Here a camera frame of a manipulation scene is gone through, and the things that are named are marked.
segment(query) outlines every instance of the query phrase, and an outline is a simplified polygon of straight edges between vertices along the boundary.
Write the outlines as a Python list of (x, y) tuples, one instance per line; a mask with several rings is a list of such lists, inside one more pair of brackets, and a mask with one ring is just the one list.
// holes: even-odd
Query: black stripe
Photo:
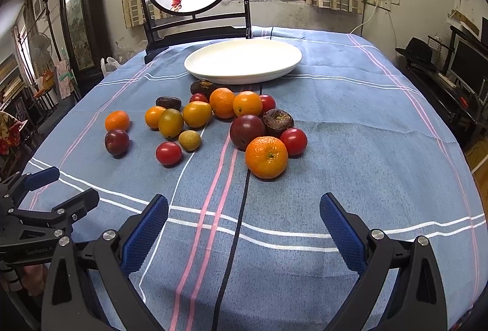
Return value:
[(227, 288), (227, 283), (229, 282), (230, 271), (232, 269), (232, 263), (234, 262), (234, 255), (236, 253), (237, 242), (239, 241), (239, 234), (241, 232), (242, 217), (244, 216), (244, 207), (246, 206), (247, 199), (247, 189), (249, 188), (249, 178), (251, 172), (248, 170), (246, 174), (246, 184), (244, 185), (244, 194), (242, 195), (241, 209), (239, 211), (239, 218), (237, 220), (236, 231), (234, 233), (234, 240), (232, 242), (232, 247), (230, 249), (229, 260), (227, 261), (227, 268), (225, 269), (224, 278), (222, 279), (222, 284), (220, 286), (219, 295), (215, 302), (214, 316), (212, 320), (212, 331), (217, 329), (219, 323), (220, 306), (224, 298), (225, 289)]

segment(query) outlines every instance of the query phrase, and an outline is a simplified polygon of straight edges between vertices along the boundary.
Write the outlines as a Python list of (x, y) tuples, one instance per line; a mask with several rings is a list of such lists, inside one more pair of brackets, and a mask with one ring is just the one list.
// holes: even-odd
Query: dark wooden cabinet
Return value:
[(103, 79), (100, 60), (112, 54), (102, 0), (59, 0), (69, 62), (84, 96)]

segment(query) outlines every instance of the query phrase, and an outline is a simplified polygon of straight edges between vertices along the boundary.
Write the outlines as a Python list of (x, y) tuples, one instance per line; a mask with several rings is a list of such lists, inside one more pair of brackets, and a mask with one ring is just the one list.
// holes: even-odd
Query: black hat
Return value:
[(432, 49), (424, 41), (418, 38), (412, 38), (407, 45), (407, 49), (396, 48), (399, 54), (410, 60), (412, 64), (437, 70), (436, 66), (431, 62)]

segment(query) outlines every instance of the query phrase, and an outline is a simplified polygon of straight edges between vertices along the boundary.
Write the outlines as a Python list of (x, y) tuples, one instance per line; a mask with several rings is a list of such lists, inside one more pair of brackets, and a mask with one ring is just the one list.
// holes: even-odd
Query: wall socket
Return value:
[(381, 9), (391, 10), (391, 0), (367, 0), (366, 3)]

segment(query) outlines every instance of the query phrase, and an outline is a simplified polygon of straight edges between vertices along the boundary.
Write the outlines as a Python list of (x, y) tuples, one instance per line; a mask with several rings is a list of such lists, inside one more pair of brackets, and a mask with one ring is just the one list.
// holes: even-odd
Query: blue tablecloth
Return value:
[[(171, 204), (168, 222), (130, 279), (166, 330), (211, 329), (216, 302), (218, 329), (322, 330), (357, 280), (319, 216), (320, 197), (330, 191), (370, 228), (395, 239), (430, 237), (453, 325), (488, 280), (488, 233), (449, 129), (360, 37), (277, 27), (255, 27), (254, 33), (303, 53), (291, 74), (262, 83), (262, 92), (308, 136), (305, 154), (290, 159), (277, 180), (251, 175), (245, 193), (244, 154), (229, 143), (230, 124), (218, 120), (201, 130), (202, 147), (185, 153), (178, 166), (166, 169), (156, 161), (163, 137), (145, 125), (145, 111), (160, 96), (188, 100), (194, 78), (183, 63), (209, 43), (203, 42), (171, 47), (146, 66), (141, 53), (95, 87), (26, 168), (56, 165), (61, 179), (29, 195), (23, 206), (48, 211), (94, 187), (101, 203), (75, 224), (79, 241), (120, 227), (163, 194)], [(233, 88), (243, 89), (259, 92), (260, 85)], [(117, 109), (132, 120), (131, 148), (122, 159), (103, 144), (104, 119)], [(242, 228), (229, 261), (243, 197)], [(368, 327), (378, 322), (395, 276), (391, 271)], [(111, 324), (122, 328), (99, 276), (94, 280)]]

